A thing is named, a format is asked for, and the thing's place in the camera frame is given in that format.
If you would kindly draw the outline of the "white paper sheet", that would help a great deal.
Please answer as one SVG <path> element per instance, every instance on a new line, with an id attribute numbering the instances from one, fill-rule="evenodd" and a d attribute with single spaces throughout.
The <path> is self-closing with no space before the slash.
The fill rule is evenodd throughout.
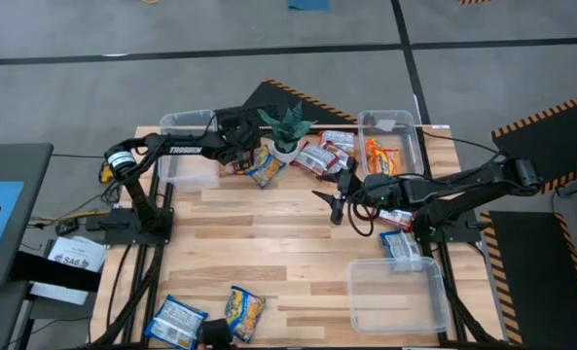
<path id="1" fill-rule="evenodd" d="M 106 258 L 106 246 L 83 236 L 59 237 L 49 252 L 48 259 L 73 267 L 98 272 Z M 82 305 L 89 293 L 54 284 L 35 282 L 30 294 L 72 304 Z"/>

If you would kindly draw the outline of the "white plant pot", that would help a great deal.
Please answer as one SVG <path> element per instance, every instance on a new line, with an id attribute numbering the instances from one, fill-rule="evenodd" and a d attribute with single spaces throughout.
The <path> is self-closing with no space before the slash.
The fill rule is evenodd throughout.
<path id="1" fill-rule="evenodd" d="M 272 141 L 270 144 L 271 154 L 284 163 L 290 163 L 297 157 L 299 153 L 299 140 L 289 142 L 277 140 Z"/>

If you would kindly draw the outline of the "green snake plant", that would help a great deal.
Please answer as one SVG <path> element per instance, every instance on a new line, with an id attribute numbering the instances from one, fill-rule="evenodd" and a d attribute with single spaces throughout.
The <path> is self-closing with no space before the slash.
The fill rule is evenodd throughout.
<path id="1" fill-rule="evenodd" d="M 298 102 L 293 109 L 288 108 L 282 121 L 272 118 L 262 109 L 258 109 L 257 113 L 271 127 L 273 145 L 282 154 L 294 152 L 299 141 L 316 124 L 316 121 L 303 119 L 302 102 Z"/>

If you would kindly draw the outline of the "black power adapter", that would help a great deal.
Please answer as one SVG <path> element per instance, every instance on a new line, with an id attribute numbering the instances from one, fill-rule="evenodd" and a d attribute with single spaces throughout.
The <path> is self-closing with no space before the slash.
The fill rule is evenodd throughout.
<path id="1" fill-rule="evenodd" d="M 79 229 L 79 222 L 76 218 L 67 219 L 64 221 L 58 222 L 54 226 L 54 231 L 57 236 L 65 236 L 71 232 L 74 232 Z"/>

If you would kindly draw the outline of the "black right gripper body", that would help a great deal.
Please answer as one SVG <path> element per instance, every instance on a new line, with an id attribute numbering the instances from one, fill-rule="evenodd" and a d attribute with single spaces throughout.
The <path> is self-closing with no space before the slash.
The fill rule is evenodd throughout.
<path id="1" fill-rule="evenodd" d="M 380 209 L 396 205 L 395 177 L 378 173 L 360 180 L 354 169 L 342 169 L 337 173 L 337 184 L 341 194 L 338 209 L 343 209 L 347 202 Z"/>

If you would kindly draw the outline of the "blue ramen noodle pack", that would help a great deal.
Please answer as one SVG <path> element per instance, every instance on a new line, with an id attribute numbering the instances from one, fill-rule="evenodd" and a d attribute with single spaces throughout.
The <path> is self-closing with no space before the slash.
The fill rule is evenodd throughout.
<path id="1" fill-rule="evenodd" d="M 168 295 L 144 334 L 181 350 L 196 350 L 198 333 L 208 313 Z"/>
<path id="2" fill-rule="evenodd" d="M 245 174 L 263 189 L 285 165 L 285 162 L 270 153 L 267 145 L 263 145 L 254 152 L 254 162 Z"/>
<path id="3" fill-rule="evenodd" d="M 402 230 L 383 232 L 379 238 L 390 259 L 398 262 L 413 262 L 421 258 L 413 237 Z"/>
<path id="4" fill-rule="evenodd" d="M 225 318 L 230 332 L 239 340 L 249 343 L 266 306 L 266 300 L 238 287 L 231 286 L 231 295 L 225 306 Z"/>

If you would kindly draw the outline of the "blue floor mat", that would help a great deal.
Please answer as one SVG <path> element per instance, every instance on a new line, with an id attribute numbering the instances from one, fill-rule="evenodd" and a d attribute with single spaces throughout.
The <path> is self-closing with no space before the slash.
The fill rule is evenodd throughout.
<path id="1" fill-rule="evenodd" d="M 327 12 L 331 0 L 288 0 L 288 8 L 293 11 Z"/>

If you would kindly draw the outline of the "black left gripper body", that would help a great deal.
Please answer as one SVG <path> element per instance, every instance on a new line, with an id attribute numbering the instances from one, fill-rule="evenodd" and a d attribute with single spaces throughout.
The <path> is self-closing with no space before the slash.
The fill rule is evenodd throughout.
<path id="1" fill-rule="evenodd" d="M 254 151 L 261 146 L 261 130 L 257 122 L 243 115 L 222 115 L 216 118 L 217 131 L 223 139 L 218 157 L 231 157 Z"/>

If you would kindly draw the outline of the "clear plastic bin white label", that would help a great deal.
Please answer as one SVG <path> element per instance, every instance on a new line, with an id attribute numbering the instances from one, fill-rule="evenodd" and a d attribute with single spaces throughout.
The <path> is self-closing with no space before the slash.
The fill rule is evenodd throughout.
<path id="1" fill-rule="evenodd" d="M 376 120 L 395 120 L 391 133 L 376 133 L 372 125 Z M 366 175 L 370 175 L 366 165 L 365 143 L 371 138 L 379 141 L 386 149 L 398 149 L 401 153 L 402 169 L 399 174 L 423 174 L 424 166 L 420 144 L 417 138 L 414 117 L 407 111 L 368 110 L 357 117 L 360 145 L 360 163 Z"/>

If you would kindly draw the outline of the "large clear plastic bin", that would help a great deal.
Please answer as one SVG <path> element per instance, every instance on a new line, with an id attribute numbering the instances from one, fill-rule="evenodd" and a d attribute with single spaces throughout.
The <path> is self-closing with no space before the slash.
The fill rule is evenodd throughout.
<path id="1" fill-rule="evenodd" d="M 346 292 L 359 333 L 445 333 L 451 324 L 441 268 L 431 258 L 355 260 L 347 267 Z"/>

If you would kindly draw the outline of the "orange ramen noodle pack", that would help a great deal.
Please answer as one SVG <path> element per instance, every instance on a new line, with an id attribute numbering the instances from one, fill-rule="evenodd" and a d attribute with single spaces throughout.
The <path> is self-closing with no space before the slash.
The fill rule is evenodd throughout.
<path id="1" fill-rule="evenodd" d="M 365 143 L 367 170 L 370 174 L 397 175 L 401 172 L 401 153 L 398 149 L 386 149 L 374 138 Z"/>

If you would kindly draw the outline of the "black hazard striped mat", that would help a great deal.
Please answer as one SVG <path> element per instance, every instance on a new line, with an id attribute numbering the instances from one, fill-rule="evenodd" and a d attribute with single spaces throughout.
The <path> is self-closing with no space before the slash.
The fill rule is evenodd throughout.
<path id="1" fill-rule="evenodd" d="M 349 113 L 274 79 L 263 80 L 243 106 L 274 106 L 277 112 L 270 114 L 275 118 L 283 117 L 288 107 L 293 108 L 299 103 L 302 104 L 305 120 L 317 121 L 318 124 L 357 124 L 357 119 Z"/>
<path id="2" fill-rule="evenodd" d="M 577 180 L 577 97 L 491 132 L 495 146 L 530 160 L 547 193 Z"/>
<path id="3" fill-rule="evenodd" d="M 487 265 L 509 343 L 577 350 L 577 252 L 560 214 L 480 215 Z"/>

